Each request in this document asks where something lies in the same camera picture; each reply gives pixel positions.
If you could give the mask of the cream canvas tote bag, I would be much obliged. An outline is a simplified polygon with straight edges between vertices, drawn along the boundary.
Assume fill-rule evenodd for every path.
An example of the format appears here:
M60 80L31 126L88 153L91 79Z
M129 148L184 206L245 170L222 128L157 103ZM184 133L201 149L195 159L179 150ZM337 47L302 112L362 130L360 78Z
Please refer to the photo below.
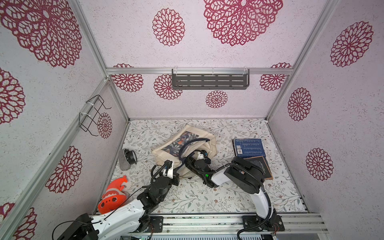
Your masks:
M182 156L186 157L192 153L193 150L204 150L208 153L209 158L213 158L218 153L216 137L205 130L186 125L172 139L152 151L156 164L161 166L166 160L170 160L174 163L175 168L180 167L177 173L180 174L181 178L194 177L196 174L187 169L187 167L182 166L182 161L179 159L179 152L187 142L203 138L209 139L209 141L191 143L184 149Z

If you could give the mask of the blue book with barcode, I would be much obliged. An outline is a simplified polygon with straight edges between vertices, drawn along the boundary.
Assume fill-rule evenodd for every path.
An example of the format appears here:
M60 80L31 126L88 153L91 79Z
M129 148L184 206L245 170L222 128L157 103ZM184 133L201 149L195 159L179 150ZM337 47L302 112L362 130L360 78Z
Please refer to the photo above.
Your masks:
M266 157L261 139L232 140L235 156L240 158Z

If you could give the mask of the black orange spine book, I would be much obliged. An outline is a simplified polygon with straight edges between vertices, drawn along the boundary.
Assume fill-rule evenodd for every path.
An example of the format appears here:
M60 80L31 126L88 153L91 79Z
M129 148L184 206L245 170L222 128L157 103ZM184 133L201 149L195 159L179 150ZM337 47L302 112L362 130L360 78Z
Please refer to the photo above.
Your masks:
M274 179L274 177L271 173L271 170L269 168L268 162L266 161L264 156L246 158L246 160L248 162L252 163L253 165L256 165L259 168L261 168L265 180L273 180Z

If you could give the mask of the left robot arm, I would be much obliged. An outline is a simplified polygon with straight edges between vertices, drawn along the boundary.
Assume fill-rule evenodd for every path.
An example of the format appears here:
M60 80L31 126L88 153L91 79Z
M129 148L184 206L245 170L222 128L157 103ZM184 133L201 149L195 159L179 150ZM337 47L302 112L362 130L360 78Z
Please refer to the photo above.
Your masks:
M102 215L84 213L69 223L58 240L118 240L123 234L143 232L150 224L150 216L164 201L170 188L179 184L179 177L173 170L174 163L165 161L152 175L150 184L135 199L116 210Z

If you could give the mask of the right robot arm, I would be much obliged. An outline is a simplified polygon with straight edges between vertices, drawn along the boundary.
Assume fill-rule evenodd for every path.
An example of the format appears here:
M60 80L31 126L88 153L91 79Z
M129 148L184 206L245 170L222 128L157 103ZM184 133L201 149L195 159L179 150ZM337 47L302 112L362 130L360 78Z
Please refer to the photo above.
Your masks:
M240 157L216 170L210 168L211 159L203 150L197 150L182 158L187 169L199 176L204 185L217 188L224 183L233 182L251 196L257 215L265 221L272 217L274 209L264 186L264 173L261 167Z

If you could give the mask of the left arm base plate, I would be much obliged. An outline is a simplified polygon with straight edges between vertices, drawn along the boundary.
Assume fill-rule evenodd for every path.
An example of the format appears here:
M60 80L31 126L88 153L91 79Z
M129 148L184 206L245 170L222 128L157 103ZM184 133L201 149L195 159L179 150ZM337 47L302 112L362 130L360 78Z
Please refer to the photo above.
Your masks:
M139 227L134 233L161 233L163 231L163 216L145 215L139 219Z

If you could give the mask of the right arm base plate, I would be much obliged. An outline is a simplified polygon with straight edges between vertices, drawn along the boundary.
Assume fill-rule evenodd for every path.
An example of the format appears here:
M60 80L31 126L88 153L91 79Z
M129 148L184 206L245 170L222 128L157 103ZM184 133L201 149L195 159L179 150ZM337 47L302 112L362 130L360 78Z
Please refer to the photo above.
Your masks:
M246 232L283 232L285 226L282 217L276 212L272 213L269 220L264 222L264 219L258 215L242 216L243 227Z

